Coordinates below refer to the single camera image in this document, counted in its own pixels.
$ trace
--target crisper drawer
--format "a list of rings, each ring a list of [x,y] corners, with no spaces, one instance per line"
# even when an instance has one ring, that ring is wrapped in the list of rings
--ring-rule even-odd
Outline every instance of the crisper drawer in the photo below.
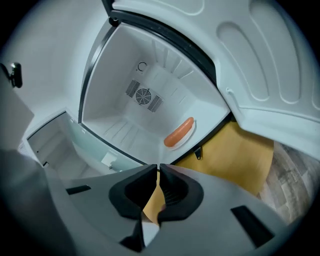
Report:
[[[39,162],[56,170],[64,180],[108,175],[141,166],[94,137],[67,112],[51,119],[27,141]]]

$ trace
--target black slot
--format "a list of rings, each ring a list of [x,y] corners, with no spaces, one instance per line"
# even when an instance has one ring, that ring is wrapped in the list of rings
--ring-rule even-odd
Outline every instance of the black slot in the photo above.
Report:
[[[231,212],[257,248],[274,237],[274,234],[246,206],[232,208]]]
[[[90,189],[91,187],[89,187],[88,185],[82,185],[82,186],[67,188],[66,192],[68,193],[68,195],[73,195],[73,194],[81,193]]]

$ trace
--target white plastic panel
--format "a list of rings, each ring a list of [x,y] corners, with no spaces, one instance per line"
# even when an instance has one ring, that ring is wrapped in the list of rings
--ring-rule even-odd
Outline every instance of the white plastic panel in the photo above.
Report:
[[[218,89],[243,129],[319,160],[319,65],[294,21],[273,1],[195,2],[116,0],[113,8],[187,36],[215,63]]]

